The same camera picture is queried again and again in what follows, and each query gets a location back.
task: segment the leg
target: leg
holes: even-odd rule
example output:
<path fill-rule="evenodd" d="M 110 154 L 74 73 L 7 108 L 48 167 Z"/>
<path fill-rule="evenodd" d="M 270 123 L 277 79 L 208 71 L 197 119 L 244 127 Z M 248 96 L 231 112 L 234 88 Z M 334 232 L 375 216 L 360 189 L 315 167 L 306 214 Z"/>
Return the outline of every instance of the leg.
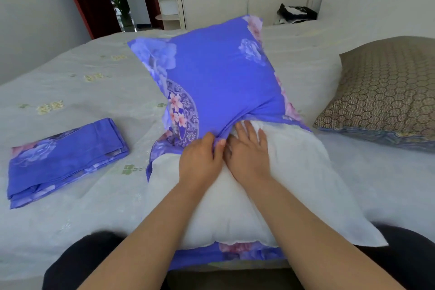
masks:
<path fill-rule="evenodd" d="M 45 272 L 42 290 L 77 290 L 124 238 L 102 231 L 80 239 Z M 169 289 L 166 279 L 161 289 Z"/>
<path fill-rule="evenodd" d="M 435 289 L 435 243 L 411 230 L 376 226 L 390 246 L 359 247 L 407 290 Z"/>

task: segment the white bedsheet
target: white bedsheet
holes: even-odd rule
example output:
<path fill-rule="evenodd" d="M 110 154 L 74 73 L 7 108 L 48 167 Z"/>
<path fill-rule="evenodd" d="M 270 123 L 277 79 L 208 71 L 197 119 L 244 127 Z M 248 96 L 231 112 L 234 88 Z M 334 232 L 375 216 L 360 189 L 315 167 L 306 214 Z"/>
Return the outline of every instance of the white bedsheet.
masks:
<path fill-rule="evenodd" d="M 266 27 L 263 40 L 289 100 L 311 125 L 334 95 L 339 53 L 402 34 L 435 37 L 434 23 L 435 0 L 323 0 L 318 21 Z M 0 280 L 41 275 L 82 236 L 100 229 L 128 232 L 142 220 L 144 168 L 151 144 L 163 132 L 158 104 L 166 101 L 126 42 L 177 33 L 97 39 L 0 87 Z M 95 74 L 103 78 L 86 81 L 84 76 Z M 59 100 L 62 109 L 38 115 L 38 106 Z M 115 120 L 131 155 L 40 201 L 8 210 L 9 147 L 103 117 Z M 319 137 L 369 220 L 435 241 L 434 155 L 341 135 Z"/>

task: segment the brown pillow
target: brown pillow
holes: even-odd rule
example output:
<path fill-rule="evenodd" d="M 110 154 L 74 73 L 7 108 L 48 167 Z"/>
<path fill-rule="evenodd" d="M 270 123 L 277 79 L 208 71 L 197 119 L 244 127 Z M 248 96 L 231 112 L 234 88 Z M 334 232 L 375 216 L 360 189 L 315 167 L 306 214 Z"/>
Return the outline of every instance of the brown pillow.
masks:
<path fill-rule="evenodd" d="M 337 92 L 314 127 L 435 152 L 435 39 L 377 40 L 340 58 Z"/>

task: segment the folded pillowcase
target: folded pillowcase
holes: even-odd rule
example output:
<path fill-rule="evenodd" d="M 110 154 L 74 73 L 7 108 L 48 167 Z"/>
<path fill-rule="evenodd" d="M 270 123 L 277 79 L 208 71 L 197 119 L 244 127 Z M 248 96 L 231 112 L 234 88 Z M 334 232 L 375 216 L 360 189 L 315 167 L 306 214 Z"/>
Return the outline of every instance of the folded pillowcase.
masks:
<path fill-rule="evenodd" d="M 299 126 L 252 123 L 256 131 L 262 128 L 268 137 L 272 175 L 308 209 L 353 244 L 387 245 L 382 234 L 364 217 L 313 133 Z M 179 160 L 179 155 L 165 154 L 154 161 L 145 215 L 178 183 Z M 180 246 L 203 248 L 177 252 L 171 268 L 231 259 L 283 258 L 280 250 L 273 249 L 277 246 L 263 217 L 224 165 L 195 210 Z"/>
<path fill-rule="evenodd" d="M 308 129 L 264 54 L 261 27 L 260 18 L 248 15 L 171 39 L 128 43 L 169 102 L 166 142 L 154 145 L 150 163 L 165 152 L 180 153 L 207 132 L 226 139 L 243 119 Z"/>
<path fill-rule="evenodd" d="M 7 196 L 18 208 L 128 155 L 111 118 L 12 148 Z"/>
<path fill-rule="evenodd" d="M 314 127 L 435 152 L 435 39 L 383 39 L 340 58 L 337 92 Z"/>

